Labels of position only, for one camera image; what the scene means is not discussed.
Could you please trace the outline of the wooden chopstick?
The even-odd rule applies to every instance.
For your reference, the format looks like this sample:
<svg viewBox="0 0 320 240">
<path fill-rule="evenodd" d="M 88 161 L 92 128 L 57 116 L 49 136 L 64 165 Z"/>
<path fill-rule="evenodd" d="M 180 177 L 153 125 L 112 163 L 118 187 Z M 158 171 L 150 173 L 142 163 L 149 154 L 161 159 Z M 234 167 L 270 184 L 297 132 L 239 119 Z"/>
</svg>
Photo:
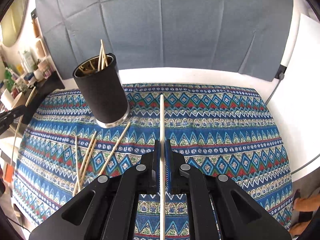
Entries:
<svg viewBox="0 0 320 240">
<path fill-rule="evenodd" d="M 75 164 L 76 164 L 76 183 L 74 187 L 74 195 L 77 194 L 79 189 L 79 166 L 78 166 L 78 137 L 75 135 Z"/>
<path fill-rule="evenodd" d="M 100 172 L 98 173 L 98 176 L 101 176 L 104 172 L 104 170 L 106 169 L 108 162 L 110 161 L 110 159 L 112 158 L 113 154 L 115 153 L 116 149 L 118 148 L 119 144 L 121 143 L 124 135 L 126 134 L 127 130 L 129 129 L 131 125 L 131 122 L 129 121 L 126 125 L 126 127 L 124 128 L 123 132 L 121 133 L 120 137 L 118 138 L 116 144 L 114 145 L 114 147 L 112 148 L 111 153 L 109 154 L 108 158 L 106 159 L 104 165 L 102 166 Z"/>
<path fill-rule="evenodd" d="M 159 239 L 165 240 L 165 120 L 164 120 L 164 95 L 160 95 L 159 104 L 159 142 L 160 142 L 160 159 L 159 159 L 159 189 L 160 189 L 160 235 Z"/>
<path fill-rule="evenodd" d="M 86 174 L 86 171 L 87 171 L 87 167 L 88 167 L 88 165 L 89 165 L 89 162 L 90 162 L 91 156 L 92 156 L 92 154 L 93 154 L 93 151 L 94 151 L 94 148 L 95 148 L 96 143 L 97 143 L 97 139 L 95 139 L 95 140 L 93 141 L 93 144 L 92 144 L 92 146 L 91 146 L 91 148 L 90 148 L 90 151 L 89 151 L 89 155 L 88 155 L 88 157 L 86 158 L 85 165 L 84 165 L 84 168 L 83 168 L 83 171 L 82 171 L 82 175 L 81 175 L 80 181 L 79 181 L 79 184 L 80 184 L 80 185 L 78 186 L 78 191 L 82 190 L 82 184 L 83 184 L 83 182 L 84 182 L 84 178 L 85 178 L 85 174 Z"/>
<path fill-rule="evenodd" d="M 88 155 L 89 155 L 89 152 L 90 152 L 90 150 L 91 150 L 91 148 L 92 148 L 92 146 L 93 146 L 93 141 L 94 141 L 94 139 L 95 139 L 96 134 L 97 134 L 97 132 L 95 131 L 94 134 L 93 134 L 92 139 L 90 140 L 89 146 L 88 146 L 88 148 L 87 148 L 87 150 L 86 150 L 86 154 L 85 154 L 85 156 L 84 156 L 84 158 L 83 158 L 83 160 L 82 160 L 82 164 L 81 164 L 81 166 L 80 166 L 80 170 L 77 172 L 77 176 L 78 176 L 78 177 L 77 177 L 77 181 L 76 181 L 76 183 L 75 183 L 75 185 L 74 185 L 73 197 L 76 195 L 76 191 L 80 189 L 80 186 L 79 186 L 79 185 L 80 185 L 80 176 L 81 176 L 82 173 L 83 173 L 84 165 L 85 165 L 85 163 L 86 163 L 86 161 L 87 161 L 87 157 L 88 157 Z"/>
</svg>

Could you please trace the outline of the chopstick in cup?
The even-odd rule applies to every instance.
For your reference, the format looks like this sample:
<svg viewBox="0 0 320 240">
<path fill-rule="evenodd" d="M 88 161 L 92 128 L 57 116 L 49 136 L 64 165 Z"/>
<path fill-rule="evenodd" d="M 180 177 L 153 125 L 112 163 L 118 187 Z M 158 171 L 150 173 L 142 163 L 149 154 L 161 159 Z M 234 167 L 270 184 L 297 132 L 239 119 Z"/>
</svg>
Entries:
<svg viewBox="0 0 320 240">
<path fill-rule="evenodd" d="M 102 64 L 104 62 L 104 44 L 103 40 L 100 40 L 100 53 L 99 53 L 99 60 L 98 60 L 98 71 L 101 71 Z"/>
<path fill-rule="evenodd" d="M 101 42 L 101 70 L 105 69 L 108 66 L 108 62 L 107 62 L 107 56 L 105 53 L 105 48 L 104 48 L 104 43 L 103 40 L 100 40 Z"/>
</svg>

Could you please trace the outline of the oval wall mirror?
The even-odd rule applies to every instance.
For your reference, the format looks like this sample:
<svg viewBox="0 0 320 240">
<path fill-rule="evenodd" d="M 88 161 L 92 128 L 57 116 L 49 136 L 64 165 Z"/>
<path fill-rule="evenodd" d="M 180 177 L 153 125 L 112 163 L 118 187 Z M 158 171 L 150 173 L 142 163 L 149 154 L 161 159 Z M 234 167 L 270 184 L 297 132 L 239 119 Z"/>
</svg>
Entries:
<svg viewBox="0 0 320 240">
<path fill-rule="evenodd" d="M 1 20 L 1 42 L 12 47 L 18 40 L 27 14 L 29 0 L 14 0 Z"/>
</svg>

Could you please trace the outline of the grey blue backdrop cloth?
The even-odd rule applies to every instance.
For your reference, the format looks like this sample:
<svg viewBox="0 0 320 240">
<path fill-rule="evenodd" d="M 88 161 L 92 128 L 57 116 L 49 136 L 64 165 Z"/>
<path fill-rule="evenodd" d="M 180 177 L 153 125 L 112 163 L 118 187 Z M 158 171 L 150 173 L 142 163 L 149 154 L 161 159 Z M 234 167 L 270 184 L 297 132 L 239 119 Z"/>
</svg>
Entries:
<svg viewBox="0 0 320 240">
<path fill-rule="evenodd" d="M 101 46 L 119 69 L 180 67 L 274 78 L 293 0 L 35 0 L 54 64 L 70 79 Z"/>
</svg>

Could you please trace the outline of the white lotion bottle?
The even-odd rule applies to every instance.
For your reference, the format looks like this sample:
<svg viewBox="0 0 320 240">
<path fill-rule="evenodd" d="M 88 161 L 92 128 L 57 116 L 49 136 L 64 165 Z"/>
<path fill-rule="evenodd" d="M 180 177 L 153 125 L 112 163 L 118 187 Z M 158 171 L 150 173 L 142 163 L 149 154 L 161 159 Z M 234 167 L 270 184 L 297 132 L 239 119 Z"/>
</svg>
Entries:
<svg viewBox="0 0 320 240">
<path fill-rule="evenodd" d="M 22 56 L 23 56 L 23 59 L 25 62 L 25 66 L 28 69 L 28 72 L 33 73 L 35 71 L 36 64 L 35 64 L 35 61 L 33 60 L 33 57 L 31 55 L 30 51 L 25 50 L 22 53 Z"/>
</svg>

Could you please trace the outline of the patterned blue tablecloth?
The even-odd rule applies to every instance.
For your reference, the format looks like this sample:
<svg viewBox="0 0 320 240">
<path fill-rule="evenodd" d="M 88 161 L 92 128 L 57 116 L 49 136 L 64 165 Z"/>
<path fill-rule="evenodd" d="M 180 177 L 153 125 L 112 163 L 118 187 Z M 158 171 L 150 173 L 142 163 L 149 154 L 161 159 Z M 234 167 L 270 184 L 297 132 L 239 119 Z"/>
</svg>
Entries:
<svg viewBox="0 0 320 240">
<path fill-rule="evenodd" d="M 131 84 L 124 90 L 131 125 L 104 174 L 118 176 L 150 152 L 159 138 L 164 95 L 165 136 L 185 161 L 204 174 L 226 174 L 284 228 L 292 212 L 289 160 L 271 113 L 253 89 L 209 85 Z M 18 152 L 13 198 L 39 225 L 69 201 L 96 131 L 97 143 L 84 184 L 100 172 L 125 124 L 103 129 L 77 89 L 49 94 L 26 128 Z"/>
</svg>

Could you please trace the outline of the black sleeved metal cup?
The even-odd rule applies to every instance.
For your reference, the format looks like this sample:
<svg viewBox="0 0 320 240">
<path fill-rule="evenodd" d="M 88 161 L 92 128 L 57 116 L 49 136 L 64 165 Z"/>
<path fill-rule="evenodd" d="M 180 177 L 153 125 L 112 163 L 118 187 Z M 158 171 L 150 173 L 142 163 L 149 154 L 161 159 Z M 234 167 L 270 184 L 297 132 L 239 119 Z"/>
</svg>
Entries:
<svg viewBox="0 0 320 240">
<path fill-rule="evenodd" d="M 118 76 L 116 56 L 106 54 L 107 66 L 98 70 L 99 57 L 93 57 L 73 70 L 80 92 L 102 128 L 116 127 L 129 116 L 129 103 Z"/>
</svg>

